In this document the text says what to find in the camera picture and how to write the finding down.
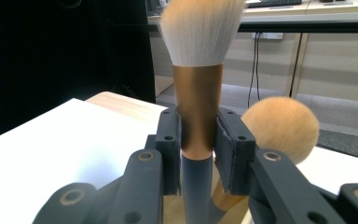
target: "power socket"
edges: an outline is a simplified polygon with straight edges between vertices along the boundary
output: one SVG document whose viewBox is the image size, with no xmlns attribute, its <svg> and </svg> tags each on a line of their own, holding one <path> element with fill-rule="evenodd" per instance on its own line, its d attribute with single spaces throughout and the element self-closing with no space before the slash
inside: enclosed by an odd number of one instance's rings
<svg viewBox="0 0 358 224">
<path fill-rule="evenodd" d="M 255 39 L 255 34 L 252 33 L 252 39 Z M 261 33 L 260 39 L 283 39 L 283 33 Z"/>
</svg>

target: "brush ferrule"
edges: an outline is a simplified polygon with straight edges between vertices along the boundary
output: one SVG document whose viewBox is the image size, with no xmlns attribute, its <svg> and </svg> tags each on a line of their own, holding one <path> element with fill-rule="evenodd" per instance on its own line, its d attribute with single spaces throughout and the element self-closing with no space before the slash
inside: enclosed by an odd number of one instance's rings
<svg viewBox="0 0 358 224">
<path fill-rule="evenodd" d="M 181 117 L 181 147 L 191 160 L 212 155 L 219 111 L 223 65 L 173 66 L 176 110 Z"/>
</svg>

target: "desk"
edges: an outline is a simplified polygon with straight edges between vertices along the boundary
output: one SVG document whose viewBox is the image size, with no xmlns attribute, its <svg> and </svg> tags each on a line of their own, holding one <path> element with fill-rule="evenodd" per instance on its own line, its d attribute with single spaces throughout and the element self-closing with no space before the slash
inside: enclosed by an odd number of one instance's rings
<svg viewBox="0 0 358 224">
<path fill-rule="evenodd" d="M 158 31 L 158 20 L 148 18 L 150 31 Z M 249 8 L 243 11 L 239 32 L 358 33 L 358 0 L 303 0 L 292 7 Z"/>
<path fill-rule="evenodd" d="M 0 135 L 0 223 L 31 223 L 51 194 L 69 183 L 100 188 L 118 178 L 130 154 L 156 132 L 164 108 L 103 92 Z M 299 168 L 332 192 L 358 182 L 358 159 L 317 147 Z"/>
</svg>

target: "brush bristles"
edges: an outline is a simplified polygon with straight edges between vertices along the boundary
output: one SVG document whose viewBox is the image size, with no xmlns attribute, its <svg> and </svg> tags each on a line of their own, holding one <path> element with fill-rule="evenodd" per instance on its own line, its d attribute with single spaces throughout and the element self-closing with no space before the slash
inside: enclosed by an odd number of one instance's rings
<svg viewBox="0 0 358 224">
<path fill-rule="evenodd" d="M 222 63 L 244 6 L 244 0 L 172 0 L 161 15 L 159 30 L 173 65 Z"/>
</svg>

